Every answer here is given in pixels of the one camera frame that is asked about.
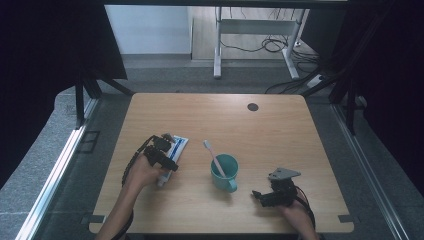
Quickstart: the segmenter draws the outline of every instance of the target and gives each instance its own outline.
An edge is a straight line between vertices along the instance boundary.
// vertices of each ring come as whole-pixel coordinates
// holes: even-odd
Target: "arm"
[[[146,156],[140,154],[131,167],[118,199],[96,239],[112,239],[128,221],[141,190],[156,181],[166,170],[150,166]]]
[[[304,196],[299,191],[298,196],[305,201]],[[280,205],[276,208],[303,240],[319,240],[306,209],[298,201],[294,201],[289,207]]]

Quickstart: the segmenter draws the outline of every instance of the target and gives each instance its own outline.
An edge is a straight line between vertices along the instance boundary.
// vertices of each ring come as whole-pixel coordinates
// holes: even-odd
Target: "black curtain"
[[[424,193],[424,4],[396,0],[355,70],[364,116]]]
[[[127,78],[104,6],[57,2],[0,2],[0,187],[45,126],[58,93],[83,78]]]

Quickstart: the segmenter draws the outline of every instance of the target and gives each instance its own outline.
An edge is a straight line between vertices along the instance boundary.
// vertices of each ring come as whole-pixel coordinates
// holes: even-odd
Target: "black hole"
[[[249,105],[247,105],[247,109],[249,109],[252,112],[258,111],[259,107],[256,103],[249,103]]]

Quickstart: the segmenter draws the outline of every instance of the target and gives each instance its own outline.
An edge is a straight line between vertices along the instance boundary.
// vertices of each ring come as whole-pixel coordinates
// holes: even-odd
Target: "white toothbrush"
[[[218,168],[218,171],[221,174],[221,176],[226,178],[227,176],[225,176],[224,170],[222,170],[222,167],[219,164],[218,159],[216,159],[215,154],[213,153],[213,150],[212,150],[212,146],[209,144],[208,140],[203,141],[203,145],[205,145],[205,148],[207,148],[209,152],[211,153],[213,162],[215,163],[216,168]]]

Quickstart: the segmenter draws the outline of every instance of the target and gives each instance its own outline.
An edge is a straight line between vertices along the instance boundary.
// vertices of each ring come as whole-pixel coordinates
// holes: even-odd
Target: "black cable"
[[[263,41],[262,41],[262,46],[265,47],[265,50],[268,52],[272,52],[272,53],[277,53],[277,52],[281,52],[281,50],[284,47],[287,47],[287,43],[283,42],[282,40],[276,39],[276,38],[271,38],[272,35],[268,35]],[[267,46],[268,44],[273,44],[274,46],[277,47],[277,50],[270,50]]]
[[[283,91],[279,92],[279,94],[286,93],[288,90],[292,90],[292,89],[295,89],[295,88],[299,89],[306,82],[308,82],[309,80],[314,78],[320,71],[321,71],[321,68],[318,66],[314,71],[312,71],[311,73],[309,73],[306,77],[304,77],[302,79],[295,80],[295,81],[292,81],[292,82],[277,83],[275,85],[272,85],[271,87],[266,89],[265,94],[267,94],[268,91],[270,91],[271,89],[277,88],[277,87],[280,87],[280,86],[286,86],[286,87],[284,88]]]
[[[281,8],[278,9],[277,16],[275,17],[275,20],[278,20],[278,17],[280,17]]]
[[[241,12],[241,14],[243,14],[244,19],[247,19],[247,18],[246,18],[246,15],[244,15],[244,12],[243,12],[243,8],[242,8],[242,7],[240,8],[240,12]]]
[[[316,229],[315,215],[314,215],[314,212],[312,211],[311,207],[309,206],[308,198],[306,197],[306,195],[302,191],[302,189],[300,189],[298,186],[296,186],[296,188],[302,192],[302,195],[305,197],[306,201],[304,201],[303,199],[301,199],[298,196],[296,196],[294,199],[296,201],[298,201],[300,204],[302,204],[302,206],[306,209],[306,213],[308,214],[309,218],[311,219],[312,226],[314,227],[314,229]]]
[[[290,18],[290,20],[293,20],[293,16],[294,16],[294,12],[296,11],[296,8],[294,8],[293,9],[293,12],[292,12],[292,17]]]
[[[312,73],[312,71],[309,71],[309,70],[306,70],[306,69],[304,69],[302,66],[301,66],[301,64],[308,64],[308,65],[310,65],[310,64],[316,64],[317,66],[316,67],[318,67],[318,63],[314,63],[314,62],[308,62],[308,61],[306,61],[306,62],[296,62],[296,68],[299,70],[299,71],[301,71],[301,72],[304,72],[304,73]]]
[[[288,46],[288,37],[287,36],[281,36],[284,39],[284,44],[287,47]],[[293,53],[293,57],[297,60],[299,60],[296,65],[298,67],[298,69],[302,72],[305,73],[311,73],[311,71],[306,71],[304,69],[302,69],[300,67],[300,64],[302,63],[314,63],[314,64],[319,64],[320,58],[318,54],[314,54],[314,53],[302,53],[302,52],[298,52],[296,50],[292,50]]]
[[[274,9],[272,9],[272,11],[269,13],[269,15],[268,15],[268,19],[270,19],[270,18],[271,18],[271,15],[274,13],[274,11],[275,11],[275,8],[274,8]]]
[[[243,48],[235,47],[235,46],[228,46],[228,45],[224,44],[222,41],[221,41],[221,44],[222,44],[222,45],[224,45],[224,47],[227,47],[227,48],[234,48],[234,49],[238,49],[238,50],[245,51],[245,52],[257,52],[257,51],[260,51],[261,49],[263,49],[263,48],[264,48],[264,46],[262,46],[262,47],[260,47],[260,48],[258,48],[258,49],[249,50],[249,49],[243,49]]]
[[[137,149],[137,151],[134,153],[133,157],[131,158],[130,162],[128,163],[127,167],[125,168],[124,174],[122,176],[122,186],[124,186],[126,180],[127,180],[127,176],[128,173],[131,169],[131,167],[134,165],[135,160],[137,160],[137,157],[140,155],[140,153],[146,148],[147,144],[149,144],[149,142],[154,138],[154,136],[151,136],[149,139],[147,139],[143,145],[141,145],[141,147],[139,149]],[[132,222],[134,220],[134,210],[131,211],[131,215],[130,218],[128,219],[128,221],[125,223],[125,225],[121,228],[121,230],[119,230],[119,232],[112,238],[112,240],[119,240],[130,228]]]
[[[316,70],[319,69],[320,71],[328,71],[328,70],[331,71],[331,69],[335,65],[339,64],[340,62],[343,62],[346,57],[349,57],[349,55],[347,53],[348,53],[350,47],[353,45],[353,43],[355,41],[358,40],[358,38],[360,38],[361,33],[364,31],[364,29],[366,27],[367,27],[366,26],[366,23],[363,23],[362,26],[360,26],[358,28],[358,30],[355,32],[355,34],[353,35],[353,37],[350,38],[349,41],[336,54],[334,54],[330,59],[321,60],[319,57],[317,59],[315,59],[315,58],[308,58],[308,57],[305,57],[305,56],[301,56],[301,54],[299,54],[296,51],[293,51],[293,56],[295,56],[296,58],[297,57],[301,57],[303,59],[308,59],[308,61],[313,61],[314,63],[316,63],[318,65]],[[319,73],[319,71],[317,72],[316,70],[312,71],[307,76],[307,78],[305,78],[305,79],[298,80],[298,81],[295,81],[295,82],[283,83],[283,84],[280,84],[280,85],[274,85],[274,86],[271,86],[270,88],[268,88],[267,91],[269,91],[272,88],[281,86],[281,85],[288,85],[286,88],[283,89],[283,91],[280,92],[280,94],[288,93],[288,91],[290,91],[290,90],[292,91],[291,93],[296,92],[297,90],[300,89],[300,87],[303,84],[305,84],[308,80],[312,79],[312,78],[309,78],[308,79],[309,76],[317,75]],[[346,72],[346,67],[343,67],[340,70],[338,70],[336,73],[332,74],[332,76],[327,76],[327,79],[325,80],[325,82],[333,83],[338,78],[340,78],[341,76],[343,76],[345,72]],[[319,85],[320,87],[318,87],[318,86],[314,87],[313,88],[314,89],[314,92],[318,91],[318,89],[324,88],[327,85],[322,85],[322,86]],[[311,89],[309,89],[309,90],[306,90],[304,93],[301,93],[301,95],[302,96],[309,96],[312,93],[313,92],[311,91]]]

